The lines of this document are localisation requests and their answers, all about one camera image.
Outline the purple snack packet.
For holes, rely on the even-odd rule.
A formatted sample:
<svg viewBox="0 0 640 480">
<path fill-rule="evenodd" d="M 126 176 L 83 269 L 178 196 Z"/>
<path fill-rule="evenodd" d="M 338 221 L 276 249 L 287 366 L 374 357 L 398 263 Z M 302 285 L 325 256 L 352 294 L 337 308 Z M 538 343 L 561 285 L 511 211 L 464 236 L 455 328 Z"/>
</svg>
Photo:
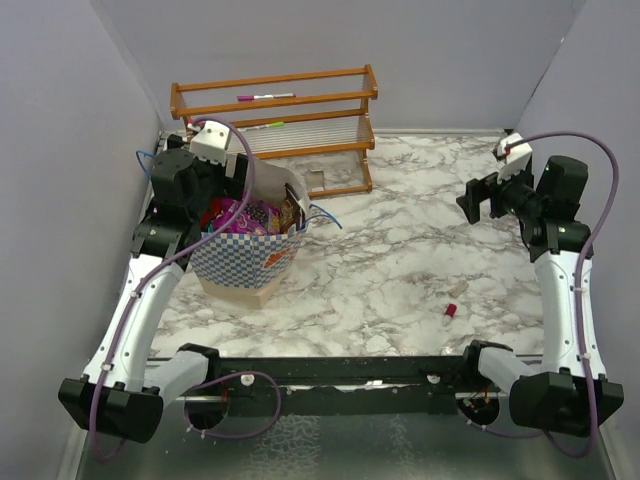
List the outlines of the purple snack packet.
<svg viewBox="0 0 640 480">
<path fill-rule="evenodd" d="M 213 230 L 227 222 L 240 205 L 240 201 L 219 199 L 216 216 L 211 222 Z M 262 200 L 250 200 L 243 212 L 230 224 L 225 233 L 256 236 L 280 233 L 280 210 Z"/>
</svg>

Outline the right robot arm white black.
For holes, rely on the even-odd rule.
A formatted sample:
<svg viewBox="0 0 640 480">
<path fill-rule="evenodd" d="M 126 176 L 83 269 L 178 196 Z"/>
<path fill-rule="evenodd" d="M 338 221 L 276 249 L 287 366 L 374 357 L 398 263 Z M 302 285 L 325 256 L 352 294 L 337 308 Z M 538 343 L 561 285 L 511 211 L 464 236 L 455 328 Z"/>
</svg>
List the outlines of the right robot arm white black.
<svg viewBox="0 0 640 480">
<path fill-rule="evenodd" d="M 575 437 L 589 436 L 624 401 L 595 339 L 591 230 L 575 218 L 587 180 L 585 163 L 555 155 L 539 179 L 529 165 L 510 176 L 495 172 L 468 181 L 456 200 L 472 224 L 483 201 L 489 201 L 491 217 L 518 219 L 541 292 L 544 327 L 539 366 L 525 364 L 506 345 L 474 340 L 464 350 L 461 383 L 472 391 L 494 385 L 506 393 L 518 426 Z"/>
</svg>

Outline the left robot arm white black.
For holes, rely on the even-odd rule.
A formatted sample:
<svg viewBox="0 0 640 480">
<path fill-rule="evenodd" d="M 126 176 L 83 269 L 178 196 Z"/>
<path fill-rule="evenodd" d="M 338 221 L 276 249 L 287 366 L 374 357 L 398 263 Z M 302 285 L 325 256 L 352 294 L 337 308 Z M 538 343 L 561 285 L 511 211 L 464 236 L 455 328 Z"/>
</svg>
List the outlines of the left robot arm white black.
<svg viewBox="0 0 640 480">
<path fill-rule="evenodd" d="M 58 398 L 91 436 L 145 443 L 163 410 L 193 388 L 206 395 L 220 385 L 214 350 L 188 344 L 148 369 L 159 320 L 201 245 L 202 222 L 216 197 L 241 199 L 251 158 L 227 165 L 228 127 L 204 126 L 183 148 L 173 141 L 155 158 L 153 196 L 133 234 L 122 293 L 99 347 L 77 379 L 63 380 Z"/>
</svg>

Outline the brown kettle chips bag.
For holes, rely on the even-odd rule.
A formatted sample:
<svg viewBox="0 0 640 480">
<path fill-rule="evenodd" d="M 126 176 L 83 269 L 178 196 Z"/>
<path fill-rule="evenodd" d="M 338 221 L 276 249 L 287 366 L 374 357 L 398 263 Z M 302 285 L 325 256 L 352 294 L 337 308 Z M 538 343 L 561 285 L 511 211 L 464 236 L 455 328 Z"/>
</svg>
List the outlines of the brown kettle chips bag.
<svg viewBox="0 0 640 480">
<path fill-rule="evenodd" d="M 285 197 L 279 207 L 280 233 L 290 234 L 303 228 L 306 213 L 303 208 L 302 199 L 293 187 L 289 183 L 286 183 L 284 189 Z"/>
</svg>

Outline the blue checkered paper bag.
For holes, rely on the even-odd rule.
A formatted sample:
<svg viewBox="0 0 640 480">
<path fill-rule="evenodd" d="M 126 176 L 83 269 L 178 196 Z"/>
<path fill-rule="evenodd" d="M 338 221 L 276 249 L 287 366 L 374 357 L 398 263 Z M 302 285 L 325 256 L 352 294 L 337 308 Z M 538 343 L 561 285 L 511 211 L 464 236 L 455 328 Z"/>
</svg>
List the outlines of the blue checkered paper bag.
<svg viewBox="0 0 640 480">
<path fill-rule="evenodd" d="M 164 199 L 164 152 L 156 158 L 150 174 L 154 195 L 135 234 L 135 254 L 171 260 L 191 269 L 204 291 L 212 296 L 254 298 L 264 304 L 290 268 L 311 222 L 332 220 L 325 209 L 310 202 L 292 171 L 249 161 L 240 205 L 231 218 L 211 233 L 202 232 L 200 219 L 211 200 Z M 262 200 L 279 209 L 289 183 L 301 197 L 306 213 L 301 230 L 290 234 L 256 236 L 225 233 L 250 200 Z"/>
</svg>

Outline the red Doritos chips bag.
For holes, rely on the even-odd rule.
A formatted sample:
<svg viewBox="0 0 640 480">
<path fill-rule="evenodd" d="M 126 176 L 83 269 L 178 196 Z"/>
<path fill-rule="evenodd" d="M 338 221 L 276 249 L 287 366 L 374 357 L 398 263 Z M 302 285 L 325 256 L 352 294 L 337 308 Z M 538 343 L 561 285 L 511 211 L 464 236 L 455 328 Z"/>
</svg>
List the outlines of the red Doritos chips bag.
<svg viewBox="0 0 640 480">
<path fill-rule="evenodd" d="M 206 208 L 200 219 L 200 228 L 202 232 L 211 233 L 215 230 L 215 222 L 224 215 L 226 211 L 226 200 L 223 198 L 214 198 Z"/>
</svg>

